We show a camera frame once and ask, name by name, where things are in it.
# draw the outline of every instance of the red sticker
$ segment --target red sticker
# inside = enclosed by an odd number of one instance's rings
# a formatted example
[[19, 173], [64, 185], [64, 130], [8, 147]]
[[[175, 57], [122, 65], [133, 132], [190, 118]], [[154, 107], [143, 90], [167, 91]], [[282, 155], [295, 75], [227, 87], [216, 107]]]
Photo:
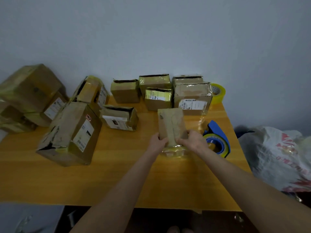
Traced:
[[86, 115], [86, 118], [91, 121], [91, 117], [88, 114]]

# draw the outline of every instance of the white plastic bag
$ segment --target white plastic bag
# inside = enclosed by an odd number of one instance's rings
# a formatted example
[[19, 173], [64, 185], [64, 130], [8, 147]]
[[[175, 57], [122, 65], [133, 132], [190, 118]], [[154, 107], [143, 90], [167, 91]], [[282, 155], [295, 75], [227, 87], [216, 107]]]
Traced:
[[252, 173], [285, 192], [311, 191], [311, 137], [258, 126], [239, 138]]

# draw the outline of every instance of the blue tape dispenser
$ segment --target blue tape dispenser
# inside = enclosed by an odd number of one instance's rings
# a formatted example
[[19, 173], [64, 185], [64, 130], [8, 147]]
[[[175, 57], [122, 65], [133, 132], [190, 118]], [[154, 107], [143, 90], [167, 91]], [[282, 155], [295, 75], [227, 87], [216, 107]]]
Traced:
[[221, 157], [226, 158], [231, 152], [230, 143], [225, 133], [215, 121], [208, 124], [208, 130], [204, 131], [203, 137], [206, 139], [209, 148]]

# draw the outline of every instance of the brown cardboard box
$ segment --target brown cardboard box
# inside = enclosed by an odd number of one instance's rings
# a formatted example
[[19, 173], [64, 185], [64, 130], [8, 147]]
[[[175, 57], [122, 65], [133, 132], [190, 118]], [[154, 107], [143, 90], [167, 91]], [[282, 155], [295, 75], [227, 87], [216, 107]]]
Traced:
[[183, 155], [186, 149], [175, 141], [176, 138], [188, 139], [183, 110], [181, 108], [159, 109], [158, 121], [160, 140], [166, 137], [169, 139], [163, 152], [166, 156]]
[[145, 103], [148, 110], [158, 111], [158, 109], [172, 108], [172, 89], [147, 88]]
[[88, 104], [71, 102], [55, 120], [36, 153], [62, 166], [90, 164], [102, 125], [100, 119]]
[[174, 108], [182, 108], [184, 115], [205, 115], [212, 101], [210, 83], [175, 85]]
[[9, 133], [31, 132], [36, 129], [37, 125], [30, 122], [25, 117], [21, 117], [19, 122], [4, 123], [0, 125], [0, 129]]
[[146, 88], [171, 89], [172, 84], [169, 74], [143, 75], [139, 76], [139, 87], [142, 97], [145, 98]]
[[99, 117], [100, 110], [108, 102], [109, 94], [103, 82], [92, 75], [87, 76], [78, 86], [70, 101], [87, 103]]
[[64, 85], [44, 64], [23, 66], [0, 84], [0, 98], [23, 113], [43, 111], [57, 91], [66, 94]]
[[24, 116], [41, 127], [48, 127], [59, 110], [68, 102], [60, 92], [57, 92], [43, 112], [26, 113]]
[[11, 106], [9, 103], [0, 100], [0, 124], [20, 122], [23, 113]]
[[202, 75], [181, 75], [173, 77], [172, 80], [173, 88], [178, 83], [202, 83], [202, 82], [203, 82]]
[[113, 80], [110, 91], [118, 104], [139, 103], [140, 89], [137, 79]]
[[105, 105], [100, 111], [100, 119], [110, 128], [128, 131], [135, 131], [138, 123], [134, 107]]

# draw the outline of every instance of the wood grain surface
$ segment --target wood grain surface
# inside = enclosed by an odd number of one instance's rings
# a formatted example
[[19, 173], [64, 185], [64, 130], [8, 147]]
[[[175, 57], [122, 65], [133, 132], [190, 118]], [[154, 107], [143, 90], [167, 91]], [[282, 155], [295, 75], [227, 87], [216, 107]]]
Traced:
[[[113, 97], [109, 104], [116, 105]], [[36, 204], [94, 205], [122, 178], [158, 131], [157, 112], [141, 101], [135, 132], [103, 125], [89, 166], [61, 167], [35, 153], [47, 131], [12, 134], [0, 143], [0, 201]], [[251, 172], [222, 104], [208, 114], [185, 116], [187, 129], [200, 129], [202, 121], [216, 121], [227, 135], [231, 153], [227, 159]], [[240, 211], [239, 206], [195, 155], [180, 158], [158, 156], [143, 186], [136, 207]]]

